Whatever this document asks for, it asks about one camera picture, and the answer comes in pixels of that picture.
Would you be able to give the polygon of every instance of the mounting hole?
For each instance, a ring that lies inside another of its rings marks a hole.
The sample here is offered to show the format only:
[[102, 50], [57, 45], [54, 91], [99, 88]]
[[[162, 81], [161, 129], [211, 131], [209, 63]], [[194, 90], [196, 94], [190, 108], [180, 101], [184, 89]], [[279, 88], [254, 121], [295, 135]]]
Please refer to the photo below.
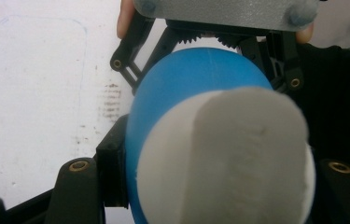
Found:
[[291, 80], [291, 82], [290, 82], [290, 85], [291, 85], [291, 87], [293, 87], [293, 88], [299, 87], [300, 84], [301, 84], [301, 81], [300, 81], [298, 78], [294, 78], [294, 79]]
[[90, 164], [87, 161], [75, 161], [69, 166], [71, 172], [79, 172], [88, 168]]
[[336, 161], [329, 162], [329, 168], [341, 174], [346, 174], [346, 175], [350, 174], [350, 167], [340, 162], [336, 162]]
[[113, 64], [114, 64], [114, 67], [115, 67], [115, 68], [121, 68], [121, 67], [122, 67], [122, 63], [121, 63], [120, 60], [115, 60], [115, 61], [113, 62]]

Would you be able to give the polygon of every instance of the gray metal plate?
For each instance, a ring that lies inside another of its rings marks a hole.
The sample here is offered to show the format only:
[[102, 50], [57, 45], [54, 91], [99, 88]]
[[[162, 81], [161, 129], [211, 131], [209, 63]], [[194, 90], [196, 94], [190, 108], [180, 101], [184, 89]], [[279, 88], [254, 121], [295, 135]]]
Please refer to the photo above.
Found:
[[134, 0], [134, 5], [150, 18], [297, 31], [313, 21], [318, 0]]

